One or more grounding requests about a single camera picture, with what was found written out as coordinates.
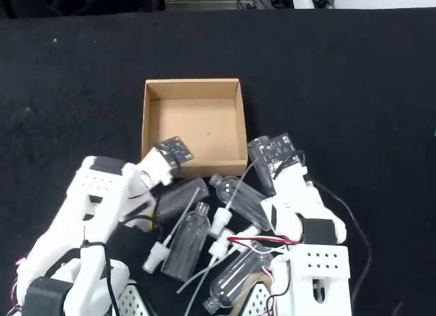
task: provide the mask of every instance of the clear plastic bottle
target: clear plastic bottle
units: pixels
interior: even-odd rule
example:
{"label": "clear plastic bottle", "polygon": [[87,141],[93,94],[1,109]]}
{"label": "clear plastic bottle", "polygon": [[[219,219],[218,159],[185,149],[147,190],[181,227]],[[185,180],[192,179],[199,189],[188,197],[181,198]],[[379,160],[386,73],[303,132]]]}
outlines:
{"label": "clear plastic bottle", "polygon": [[[217,197],[224,204],[227,204],[232,199],[238,183],[239,178],[235,176],[226,176],[224,178],[219,174],[214,174],[209,181],[210,185],[217,188]],[[238,214],[241,214],[254,224],[254,226],[268,231],[270,229],[270,223],[260,205],[260,202],[265,199],[266,197],[260,192],[257,192],[248,184],[242,182],[232,200],[230,208],[235,210]]]}
{"label": "clear plastic bottle", "polygon": [[161,270],[164,274],[181,281],[192,276],[211,227],[208,211],[208,204],[198,202],[196,209],[186,214],[174,237],[171,252],[163,263]]}
{"label": "clear plastic bottle", "polygon": [[260,182],[264,187],[264,192],[268,197],[275,195],[273,178],[271,177],[268,165],[263,160],[262,153],[260,152],[260,147],[268,143],[270,138],[268,136],[258,137],[248,143],[248,155],[252,161],[256,161],[254,168],[258,173]]}
{"label": "clear plastic bottle", "polygon": [[196,203],[209,196],[209,190],[202,178],[195,178],[165,192],[161,196],[159,206],[157,207],[155,215],[157,222],[164,223],[168,219],[172,219],[182,214],[197,188],[200,188],[200,191],[194,198],[193,202]]}
{"label": "clear plastic bottle", "polygon": [[[266,251],[258,242],[252,242],[257,250]],[[211,284],[211,296],[203,303],[204,308],[212,315],[219,308],[233,307],[238,298],[244,296],[251,286],[244,282],[250,274],[263,274],[262,266],[269,267],[273,256],[270,253],[259,254],[252,250],[239,255]]]}

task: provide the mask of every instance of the robotic arm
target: robotic arm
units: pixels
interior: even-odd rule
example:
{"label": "robotic arm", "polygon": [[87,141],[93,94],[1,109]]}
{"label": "robotic arm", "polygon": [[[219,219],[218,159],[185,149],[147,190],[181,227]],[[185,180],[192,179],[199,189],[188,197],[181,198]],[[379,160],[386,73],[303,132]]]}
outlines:
{"label": "robotic arm", "polygon": [[345,224],[324,206],[289,136],[249,144],[264,188],[262,208],[274,233],[301,242],[271,263],[274,316],[351,316]]}
{"label": "robotic arm", "polygon": [[[138,164],[109,157],[87,157],[67,190],[67,197],[51,226],[19,265],[16,297],[23,316],[103,315],[111,305],[104,278],[104,247],[119,221],[148,203],[150,190],[170,184],[171,170],[193,156],[179,138],[158,144]],[[79,248],[73,259],[51,278],[47,271],[69,250]],[[124,290],[129,269],[110,261],[111,283],[116,297]]]}

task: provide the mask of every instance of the cardboard box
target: cardboard box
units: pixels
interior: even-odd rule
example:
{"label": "cardboard box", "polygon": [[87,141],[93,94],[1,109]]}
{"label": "cardboard box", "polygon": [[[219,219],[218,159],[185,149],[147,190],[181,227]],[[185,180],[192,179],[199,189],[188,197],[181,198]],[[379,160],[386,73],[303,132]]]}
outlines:
{"label": "cardboard box", "polygon": [[247,166],[247,136],[239,80],[147,80],[142,157],[174,136],[194,155],[180,176],[241,175]]}

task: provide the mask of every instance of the white spray cap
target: white spray cap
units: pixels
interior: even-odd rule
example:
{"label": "white spray cap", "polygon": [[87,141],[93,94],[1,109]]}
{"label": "white spray cap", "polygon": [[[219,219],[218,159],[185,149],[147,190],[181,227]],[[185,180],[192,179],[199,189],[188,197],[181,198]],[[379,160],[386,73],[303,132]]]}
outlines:
{"label": "white spray cap", "polygon": [[156,242],[153,248],[150,250],[150,255],[145,261],[144,265],[142,265],[142,269],[147,273],[153,274],[156,267],[167,258],[170,253],[170,249],[164,246],[160,242]]}
{"label": "white spray cap", "polygon": [[218,238],[218,236],[223,231],[223,228],[229,223],[232,218],[232,213],[225,208],[218,208],[215,216],[213,217],[213,222],[211,228],[209,229],[209,235],[213,238]]}
{"label": "white spray cap", "polygon": [[229,229],[224,229],[218,239],[216,239],[216,241],[209,248],[209,253],[217,259],[223,258],[226,255],[230,244],[230,241],[227,240],[227,237],[232,236],[233,234],[234,233]]}
{"label": "white spray cap", "polygon": [[[237,236],[241,236],[241,237],[248,237],[248,236],[257,236],[260,233],[260,230],[254,226],[254,225],[250,225],[247,229],[239,232],[237,234]],[[241,242],[246,242],[247,244],[251,244],[250,240],[240,240]],[[243,253],[244,251],[246,251],[248,248],[241,245],[241,244],[234,244],[234,247],[240,252]]]}

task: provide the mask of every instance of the black tablecloth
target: black tablecloth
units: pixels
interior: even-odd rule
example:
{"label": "black tablecloth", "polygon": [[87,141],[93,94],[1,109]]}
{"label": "black tablecloth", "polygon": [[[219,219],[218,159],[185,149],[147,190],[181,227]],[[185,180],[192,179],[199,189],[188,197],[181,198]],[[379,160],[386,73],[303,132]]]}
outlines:
{"label": "black tablecloth", "polygon": [[[1,21],[1,312],[14,260],[49,226],[83,157],[139,160],[144,79],[237,77],[249,139],[288,132],[312,176],[349,203],[371,241],[355,315],[390,315],[399,302],[398,315],[429,315],[435,24],[436,10]],[[346,211],[325,201],[348,227],[353,288],[366,251]],[[140,269],[155,238],[118,229],[110,254],[161,316],[182,315],[193,287],[177,296],[180,283]],[[198,267],[207,262],[204,252]],[[208,284],[192,315],[204,314]]]}

